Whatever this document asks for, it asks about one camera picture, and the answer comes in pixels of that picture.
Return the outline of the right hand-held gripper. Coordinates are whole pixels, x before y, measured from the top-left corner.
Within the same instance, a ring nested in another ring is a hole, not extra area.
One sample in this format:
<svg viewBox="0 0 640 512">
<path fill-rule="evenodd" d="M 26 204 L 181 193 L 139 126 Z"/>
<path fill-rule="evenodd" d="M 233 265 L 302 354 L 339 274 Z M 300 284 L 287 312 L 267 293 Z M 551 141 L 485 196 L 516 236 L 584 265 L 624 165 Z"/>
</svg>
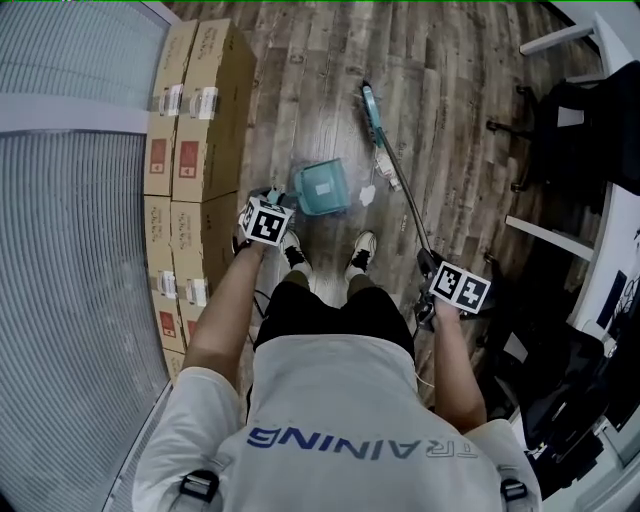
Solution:
<svg viewBox="0 0 640 512">
<path fill-rule="evenodd" d="M 433 329 L 436 298 L 454 306 L 465 317 L 473 318 L 485 308 L 490 281 L 446 262 L 424 248 L 418 252 L 417 262 L 424 278 L 413 308 L 419 329 Z"/>
</svg>

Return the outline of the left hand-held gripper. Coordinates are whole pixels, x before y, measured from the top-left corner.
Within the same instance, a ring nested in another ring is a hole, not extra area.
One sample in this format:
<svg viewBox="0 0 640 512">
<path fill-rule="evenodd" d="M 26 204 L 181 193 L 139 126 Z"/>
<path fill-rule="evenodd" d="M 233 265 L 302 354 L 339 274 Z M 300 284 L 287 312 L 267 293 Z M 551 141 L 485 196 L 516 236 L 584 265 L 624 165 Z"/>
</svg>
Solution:
<svg viewBox="0 0 640 512">
<path fill-rule="evenodd" d="M 248 247 L 253 242 L 278 246 L 293 215 L 284 192 L 274 187 L 254 189 L 239 213 L 234 247 Z"/>
</svg>

